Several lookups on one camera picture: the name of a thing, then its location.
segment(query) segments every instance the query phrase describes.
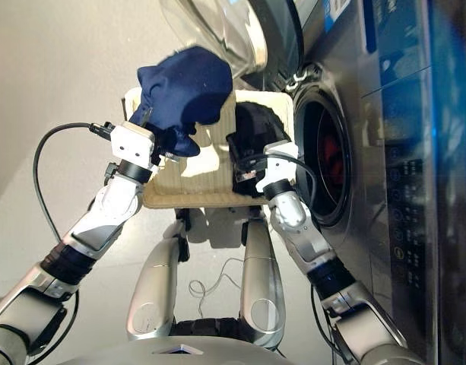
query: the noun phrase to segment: washing machine door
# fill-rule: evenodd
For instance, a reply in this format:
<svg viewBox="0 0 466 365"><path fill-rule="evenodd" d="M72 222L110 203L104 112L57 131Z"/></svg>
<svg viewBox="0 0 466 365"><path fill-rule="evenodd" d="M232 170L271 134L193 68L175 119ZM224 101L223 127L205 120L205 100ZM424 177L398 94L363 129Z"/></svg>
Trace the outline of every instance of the washing machine door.
<svg viewBox="0 0 466 365"><path fill-rule="evenodd" d="M229 63L234 78L259 90L283 90L303 63L293 0L160 0L176 35Z"/></svg>

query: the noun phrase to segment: black cloth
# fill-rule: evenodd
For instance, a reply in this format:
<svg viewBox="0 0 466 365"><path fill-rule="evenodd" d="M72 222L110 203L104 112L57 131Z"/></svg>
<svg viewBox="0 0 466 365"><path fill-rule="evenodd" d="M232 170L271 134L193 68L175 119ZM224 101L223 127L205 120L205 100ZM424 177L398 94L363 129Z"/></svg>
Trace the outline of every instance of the black cloth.
<svg viewBox="0 0 466 365"><path fill-rule="evenodd" d="M267 106L244 102L236 105L236 131L226 138L233 162L233 191L250 195L262 195L256 190L256 183L265 177L266 161L245 165L241 160L253 154L262 154L267 144L288 140L280 118Z"/></svg>

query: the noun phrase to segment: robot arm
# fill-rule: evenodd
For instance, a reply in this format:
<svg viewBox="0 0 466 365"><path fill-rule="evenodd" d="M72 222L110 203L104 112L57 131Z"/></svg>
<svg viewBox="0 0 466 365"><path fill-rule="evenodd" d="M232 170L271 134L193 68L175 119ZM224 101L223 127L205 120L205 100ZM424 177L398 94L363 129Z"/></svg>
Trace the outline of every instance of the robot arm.
<svg viewBox="0 0 466 365"><path fill-rule="evenodd" d="M143 184L151 176L154 135L129 122L110 132L122 162L96 195L90 210L44 260L33 266L0 302L0 364L24 364L56 333L66 310L62 302L78 289L141 207Z"/></svg>
<svg viewBox="0 0 466 365"><path fill-rule="evenodd" d="M282 151L289 149L275 144L265 150L267 154L284 154ZM280 234L297 267L319 294L322 307L337 320L334 338L344 357L362 365L422 364L407 349L403 335L391 318L344 267L315 228L309 209L284 178L285 172L294 168L292 166L293 163L285 160L268 158L265 179L258 183L257 189L262 190L268 200L271 226Z"/></svg>

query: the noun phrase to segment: gray floor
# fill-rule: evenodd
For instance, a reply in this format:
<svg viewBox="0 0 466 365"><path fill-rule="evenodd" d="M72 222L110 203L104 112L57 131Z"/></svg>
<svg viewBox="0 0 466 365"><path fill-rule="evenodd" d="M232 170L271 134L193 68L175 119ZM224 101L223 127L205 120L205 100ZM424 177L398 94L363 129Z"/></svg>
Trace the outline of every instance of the gray floor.
<svg viewBox="0 0 466 365"><path fill-rule="evenodd" d="M0 1L0 296L54 241L37 204L31 177L33 151L50 128L67 122L122 120L121 96L137 85L136 68L180 47L158 1ZM109 145L83 131L62 132L41 159L41 184L63 233L101 187L112 160ZM59 349L42 364L58 363L127 341L125 317L141 264L173 222L173 212L142 210L99 261L81 288L81 310ZM309 285L274 236L287 301L282 351L296 363L329 363L312 318ZM241 249L191 244L179 267L177 319L198 318L189 281L209 286ZM240 281L241 265L227 269ZM204 304L206 316L237 316L239 291L226 281Z"/></svg>

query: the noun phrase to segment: blue cloth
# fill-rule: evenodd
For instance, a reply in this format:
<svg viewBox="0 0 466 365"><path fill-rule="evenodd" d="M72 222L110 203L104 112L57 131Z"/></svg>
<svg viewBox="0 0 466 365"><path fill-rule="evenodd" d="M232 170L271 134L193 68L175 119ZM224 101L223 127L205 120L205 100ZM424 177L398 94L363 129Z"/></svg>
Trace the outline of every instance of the blue cloth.
<svg viewBox="0 0 466 365"><path fill-rule="evenodd" d="M138 69L141 103L130 122L151 130L159 146L177 156L199 154L189 137L195 123L219 120L220 108L233 89L229 65L201 47L168 57L156 66Z"/></svg>

